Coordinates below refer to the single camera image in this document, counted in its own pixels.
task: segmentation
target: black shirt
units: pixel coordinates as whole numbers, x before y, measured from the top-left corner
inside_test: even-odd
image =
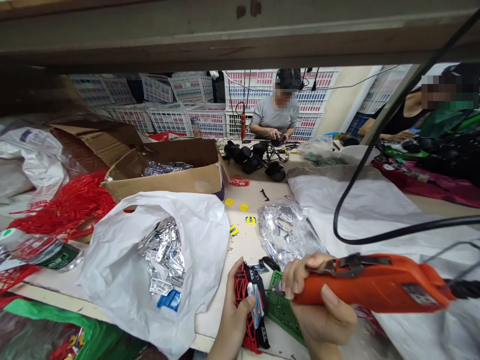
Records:
[[[384,109],[385,105],[378,109],[371,118],[376,119],[379,117],[380,113]],[[412,117],[404,116],[405,101],[403,101],[398,108],[397,112],[391,117],[390,121],[386,124],[385,129],[382,131],[383,134],[395,135],[404,130],[410,129],[413,125],[417,123],[418,120],[425,117],[425,115],[432,112],[432,110],[422,109],[417,115]]]

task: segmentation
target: green plastic bag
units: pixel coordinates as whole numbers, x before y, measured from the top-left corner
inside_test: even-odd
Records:
[[[115,325],[37,301],[16,299],[3,310],[24,318],[71,323],[83,328],[84,345],[75,360],[132,360],[146,345]]]

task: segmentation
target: green plastic grid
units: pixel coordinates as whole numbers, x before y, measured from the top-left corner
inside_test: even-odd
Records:
[[[282,281],[282,273],[275,270],[271,276],[270,287],[272,290],[275,284]],[[289,333],[300,344],[305,345],[304,337],[300,331],[299,322],[290,307],[290,301],[281,296],[277,296],[273,291],[267,292],[268,314],[267,317],[280,325],[283,330]]]

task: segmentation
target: hand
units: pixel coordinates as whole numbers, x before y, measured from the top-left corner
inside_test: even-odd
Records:
[[[386,140],[391,142],[403,141],[416,137],[417,134],[408,130],[403,130],[395,135],[390,135]]]
[[[220,327],[207,360],[236,359],[242,347],[247,331],[247,316],[255,304],[255,296],[249,296],[238,307],[235,305],[235,274],[243,261],[243,257],[239,258],[228,273]]]
[[[275,140],[276,138],[282,136],[282,134],[280,134],[280,131],[278,131],[276,128],[270,127],[268,128],[268,136],[271,140]]]
[[[322,268],[330,259],[334,258],[315,253],[289,262],[283,271],[281,284],[285,297],[292,300],[295,294],[303,292],[305,279],[310,275],[306,265],[309,268]],[[294,302],[290,304],[309,351],[322,349],[324,356],[334,358],[338,348],[332,344],[345,345],[348,342],[355,330],[357,315],[354,309],[340,300],[327,285],[322,287],[321,297],[325,306],[298,305]]]

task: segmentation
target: cardboard box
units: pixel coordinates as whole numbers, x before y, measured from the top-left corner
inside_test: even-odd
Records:
[[[215,194],[222,191],[223,175],[229,176],[215,140],[191,139],[144,144],[117,161],[101,184],[116,202],[139,192],[171,191],[176,193]],[[149,161],[160,164],[185,162],[188,170],[141,177]]]
[[[143,143],[133,125],[86,113],[68,115],[48,124],[51,133],[81,167],[91,173],[110,168]]]

